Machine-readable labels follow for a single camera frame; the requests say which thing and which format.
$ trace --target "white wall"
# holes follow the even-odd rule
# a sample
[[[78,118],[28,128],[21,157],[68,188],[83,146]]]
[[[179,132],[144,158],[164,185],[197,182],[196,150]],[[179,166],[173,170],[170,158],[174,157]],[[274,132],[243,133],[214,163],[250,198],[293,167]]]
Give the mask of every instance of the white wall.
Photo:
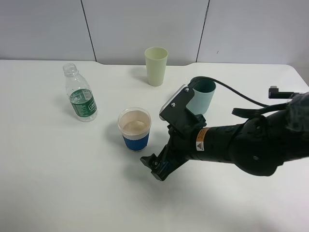
[[[98,62],[145,64],[151,46],[169,65],[196,61],[208,0],[83,0]]]
[[[309,67],[309,0],[211,0],[199,62]]]
[[[95,60],[79,0],[1,0],[0,59]]]

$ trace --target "green bottle label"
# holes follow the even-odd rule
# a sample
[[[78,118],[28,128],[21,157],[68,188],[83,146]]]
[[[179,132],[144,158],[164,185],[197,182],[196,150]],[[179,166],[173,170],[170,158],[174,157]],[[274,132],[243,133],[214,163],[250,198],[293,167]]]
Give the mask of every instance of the green bottle label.
[[[88,117],[95,113],[97,105],[89,89],[79,89],[70,96],[70,102],[79,117]]]

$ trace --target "white table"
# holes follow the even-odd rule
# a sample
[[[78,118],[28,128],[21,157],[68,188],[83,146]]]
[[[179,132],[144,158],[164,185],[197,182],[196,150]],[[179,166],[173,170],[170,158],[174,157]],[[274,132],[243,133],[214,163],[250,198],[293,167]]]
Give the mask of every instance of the white table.
[[[210,64],[167,67],[160,87],[144,66],[74,62],[92,87],[96,120],[83,123],[65,93],[65,61],[0,61],[1,232],[307,232],[309,159],[285,163],[271,177],[235,165],[189,161],[164,182],[139,161],[169,139],[158,112],[192,77],[205,75],[268,104],[270,85],[307,92],[287,65]],[[147,148],[129,151],[119,113],[145,108]],[[244,122],[233,107],[259,108],[217,85],[209,126]]]

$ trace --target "warning label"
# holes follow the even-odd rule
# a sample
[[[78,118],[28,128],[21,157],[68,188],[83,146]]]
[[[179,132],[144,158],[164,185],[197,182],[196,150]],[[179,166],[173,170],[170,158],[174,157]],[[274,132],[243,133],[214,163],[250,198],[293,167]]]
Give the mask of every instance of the warning label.
[[[196,148],[197,151],[204,151],[204,139],[209,128],[203,128],[197,134]]]

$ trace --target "plastic cup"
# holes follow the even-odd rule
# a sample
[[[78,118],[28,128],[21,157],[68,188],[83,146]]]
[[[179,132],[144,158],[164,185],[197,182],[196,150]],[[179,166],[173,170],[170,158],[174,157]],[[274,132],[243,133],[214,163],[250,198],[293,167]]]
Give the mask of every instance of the plastic cup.
[[[162,47],[150,47],[145,51],[148,83],[152,86],[163,84],[168,52]]]
[[[150,115],[142,108],[128,108],[118,117],[119,130],[132,151],[141,151],[147,146],[150,126]]]
[[[193,90],[194,97],[187,104],[187,109],[195,115],[203,115],[209,108],[214,91],[216,90],[216,83],[211,80],[200,80]]]

